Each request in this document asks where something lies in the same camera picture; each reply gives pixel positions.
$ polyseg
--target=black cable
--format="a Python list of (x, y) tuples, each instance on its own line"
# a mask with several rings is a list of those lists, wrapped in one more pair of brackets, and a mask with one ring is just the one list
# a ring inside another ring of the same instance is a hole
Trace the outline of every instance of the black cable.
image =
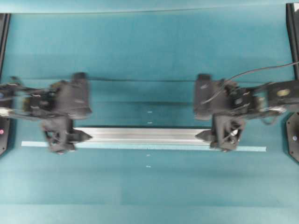
[(213, 99), (215, 99), (220, 93), (221, 91), (224, 89), (224, 87), (230, 82), (232, 81), (233, 79), (235, 78), (238, 78), (242, 75), (246, 75), (246, 74), (250, 74), (250, 73), (254, 73), (254, 72), (257, 72), (257, 71), (262, 71), (262, 70), (267, 70), (267, 69), (278, 69), (278, 68), (283, 68), (283, 67), (287, 67), (287, 66), (291, 66), (291, 65), (295, 65), (295, 64), (299, 64), (299, 61), (296, 61), (296, 62), (292, 62), (292, 63), (288, 63), (288, 64), (283, 64), (283, 65), (276, 65), (276, 66), (270, 66), (270, 67), (264, 67), (264, 68), (259, 68), (259, 69), (253, 69), (253, 70), (249, 70), (249, 71), (246, 71), (246, 72), (242, 72), (238, 75), (235, 75), (231, 78), (229, 78), (228, 80), (226, 80), (219, 88), (219, 90), (217, 90), (209, 99), (201, 102), (201, 104), (206, 104), (210, 101), (212, 101)]

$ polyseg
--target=bolt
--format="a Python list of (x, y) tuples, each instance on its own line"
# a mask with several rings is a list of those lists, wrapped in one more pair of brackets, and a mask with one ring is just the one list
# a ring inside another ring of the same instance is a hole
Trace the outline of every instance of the bolt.
[(204, 84), (200, 87), (202, 90), (207, 88), (207, 84)]
[(242, 101), (243, 101), (243, 100), (242, 100), (241, 98), (238, 98), (238, 99), (235, 100), (235, 104), (236, 104), (236, 105), (239, 105), (240, 103), (242, 103)]

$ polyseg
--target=teal table surface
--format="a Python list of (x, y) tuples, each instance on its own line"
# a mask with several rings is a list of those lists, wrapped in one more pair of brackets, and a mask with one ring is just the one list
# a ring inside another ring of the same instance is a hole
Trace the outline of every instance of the teal table surface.
[[(76, 126), (210, 126), (192, 112), (197, 74), (220, 79), (291, 62), (283, 3), (13, 14), (1, 82), (18, 76), (46, 87), (84, 71), (93, 114)], [(293, 79), (286, 67), (238, 81)], [(58, 156), (22, 147), (44, 139), (38, 122), (14, 121), (0, 157), (0, 223), (297, 224), (299, 164), (287, 154), (288, 116), (273, 126), (248, 122), (240, 144), (267, 147), (259, 153), (81, 148)]]

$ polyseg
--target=light blue strip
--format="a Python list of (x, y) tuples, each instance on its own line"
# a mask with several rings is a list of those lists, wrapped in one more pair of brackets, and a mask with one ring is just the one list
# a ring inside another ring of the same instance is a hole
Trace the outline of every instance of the light blue strip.
[[(23, 147), (48, 147), (43, 141), (22, 141)], [(209, 145), (165, 145), (165, 144), (119, 144), (119, 143), (98, 143), (83, 142), (76, 144), (77, 148), (96, 149), (139, 149), (139, 150), (181, 150), (181, 151), (219, 151), (210, 148)], [(236, 151), (240, 152), (266, 152), (266, 147), (260, 146), (239, 146)]]

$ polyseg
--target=black metal frame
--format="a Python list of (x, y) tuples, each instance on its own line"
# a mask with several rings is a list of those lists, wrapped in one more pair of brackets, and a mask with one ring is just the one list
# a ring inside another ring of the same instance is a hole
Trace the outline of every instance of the black metal frame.
[[(299, 11), (295, 12), (294, 4), (286, 4), (286, 27), (288, 30), (292, 58), (299, 61)], [(299, 79), (299, 64), (294, 65), (295, 79)]]
[[(286, 4), (286, 27), (288, 30), (292, 59), (299, 61), (299, 10), (294, 3)], [(294, 65), (295, 79), (299, 79), (299, 64)], [(289, 154), (299, 162), (299, 113), (294, 113), (286, 122)]]
[[(0, 14), (0, 78), (5, 55), (10, 14)], [(0, 155), (7, 149), (10, 119), (0, 118)]]

